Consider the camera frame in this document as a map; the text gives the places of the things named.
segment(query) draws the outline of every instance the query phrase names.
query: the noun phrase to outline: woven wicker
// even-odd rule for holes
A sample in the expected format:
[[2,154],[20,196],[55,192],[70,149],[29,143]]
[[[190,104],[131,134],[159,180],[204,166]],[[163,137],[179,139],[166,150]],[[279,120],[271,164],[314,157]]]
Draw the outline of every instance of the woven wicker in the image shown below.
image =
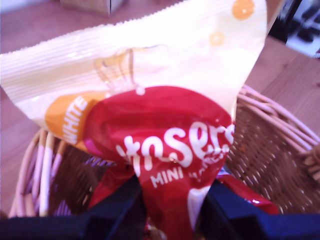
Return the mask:
[[[226,165],[282,213],[320,213],[319,143],[287,110],[244,86]],[[107,167],[41,129],[25,152],[9,217],[85,211]]]

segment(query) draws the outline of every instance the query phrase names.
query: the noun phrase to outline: orange label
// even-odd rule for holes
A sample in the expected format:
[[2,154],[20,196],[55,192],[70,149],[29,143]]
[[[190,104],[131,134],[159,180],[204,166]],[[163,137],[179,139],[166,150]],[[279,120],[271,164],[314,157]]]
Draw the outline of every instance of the orange label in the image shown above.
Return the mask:
[[50,132],[68,143],[87,151],[82,142],[87,116],[107,91],[87,91],[58,97],[45,113]]

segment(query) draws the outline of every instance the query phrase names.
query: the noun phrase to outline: chocolate wrapper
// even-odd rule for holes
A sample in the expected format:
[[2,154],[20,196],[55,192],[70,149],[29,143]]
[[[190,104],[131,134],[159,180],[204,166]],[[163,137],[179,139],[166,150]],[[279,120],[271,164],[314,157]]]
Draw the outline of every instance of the chocolate wrapper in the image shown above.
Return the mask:
[[227,173],[224,170],[224,168],[220,170],[216,179],[220,183],[227,186],[232,192],[237,194],[239,197],[243,198],[248,203],[260,208],[265,213],[271,215],[276,215],[279,213],[277,205],[251,190],[242,181],[236,179],[234,176]]
[[233,143],[237,94],[266,29],[263,0],[186,0],[4,54],[1,84],[39,126],[133,166],[155,225],[187,240]]

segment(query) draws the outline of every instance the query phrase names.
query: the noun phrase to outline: table surface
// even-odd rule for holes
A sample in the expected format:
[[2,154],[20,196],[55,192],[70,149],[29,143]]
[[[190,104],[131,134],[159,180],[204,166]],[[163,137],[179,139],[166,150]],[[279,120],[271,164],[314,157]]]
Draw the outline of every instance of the table surface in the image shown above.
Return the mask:
[[[268,0],[271,26],[284,0]],[[110,18],[61,7],[49,1],[1,15],[1,53],[99,24],[117,23],[153,13],[177,0],[127,0]],[[320,134],[320,61],[267,38],[246,84],[283,105]],[[11,207],[24,152],[39,129],[1,89],[1,210]]]

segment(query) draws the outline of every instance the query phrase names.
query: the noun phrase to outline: red candy wrapper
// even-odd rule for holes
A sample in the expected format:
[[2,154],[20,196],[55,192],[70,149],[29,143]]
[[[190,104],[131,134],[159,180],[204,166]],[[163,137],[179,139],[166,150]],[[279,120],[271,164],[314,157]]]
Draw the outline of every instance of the red candy wrapper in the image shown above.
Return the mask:
[[260,208],[267,214],[278,214],[278,207],[271,201],[260,196],[253,190],[251,190],[247,185],[242,181],[236,179],[234,176],[227,173],[223,168],[218,173],[216,179],[220,183],[227,186],[231,191],[237,194],[239,197],[248,201],[248,203]]
[[104,197],[136,174],[155,226],[192,239],[234,140],[266,16],[264,0],[185,0],[4,54],[1,84],[41,127],[116,164]]

